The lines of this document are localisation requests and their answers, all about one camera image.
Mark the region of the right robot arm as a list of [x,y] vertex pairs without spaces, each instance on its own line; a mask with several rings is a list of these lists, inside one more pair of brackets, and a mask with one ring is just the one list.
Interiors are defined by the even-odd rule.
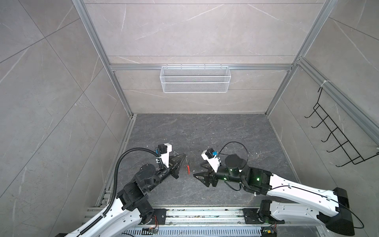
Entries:
[[345,189],[323,190],[292,182],[269,171],[249,167],[247,161],[236,154],[227,156],[224,163],[217,156],[209,158],[203,154],[202,157],[207,171],[196,173],[194,177],[206,187],[216,187],[219,181],[234,182],[254,195],[290,200],[290,203],[263,200],[255,213],[245,209],[246,222],[272,226],[286,222],[315,223],[339,235],[355,235]]

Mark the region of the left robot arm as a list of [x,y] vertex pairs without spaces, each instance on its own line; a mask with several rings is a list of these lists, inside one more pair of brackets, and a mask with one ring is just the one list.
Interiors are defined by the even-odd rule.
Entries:
[[166,178],[179,178],[179,171],[186,157],[186,154],[170,156],[168,168],[143,165],[101,212],[76,230],[68,234],[59,233],[57,236],[116,237],[131,227],[150,222],[154,209],[148,201],[148,194]]

